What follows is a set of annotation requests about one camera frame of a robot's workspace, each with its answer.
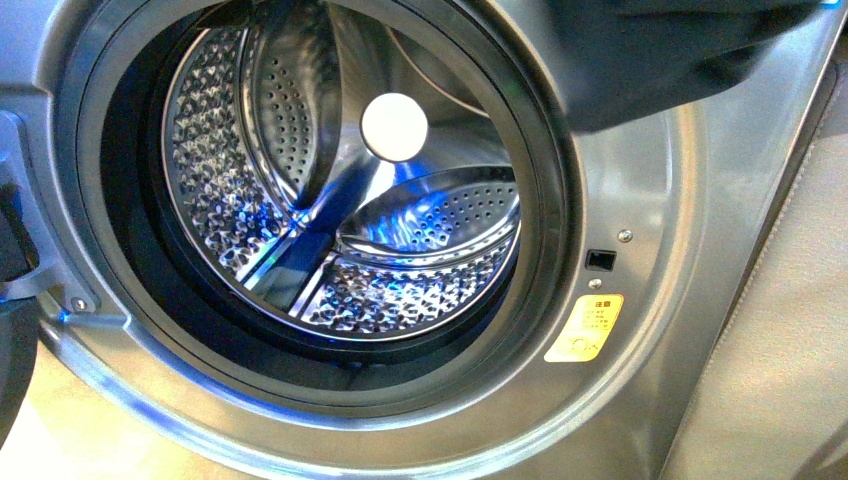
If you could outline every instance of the screw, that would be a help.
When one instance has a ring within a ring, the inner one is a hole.
[[[71,299],[71,305],[74,306],[75,312],[84,312],[88,308],[88,304],[85,303],[85,300],[83,300],[79,297],[72,298]]]
[[[618,241],[621,243],[627,243],[630,240],[633,240],[633,232],[630,230],[622,230],[618,232]]]

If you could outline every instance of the black fabric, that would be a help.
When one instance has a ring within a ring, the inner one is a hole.
[[[32,378],[40,312],[32,298],[0,303],[0,446],[15,423]]]
[[[596,131],[724,91],[818,0],[537,0],[565,56],[569,126]]]

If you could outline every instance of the washing machine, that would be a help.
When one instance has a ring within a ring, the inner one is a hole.
[[[40,338],[265,478],[657,477],[844,18],[3,3],[4,428]]]

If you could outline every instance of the washing machine drum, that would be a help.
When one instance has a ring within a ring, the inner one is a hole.
[[[162,99],[163,207],[190,254],[309,335],[386,342],[462,322],[508,281],[519,230],[485,112],[376,21],[309,1],[256,15],[197,34]]]

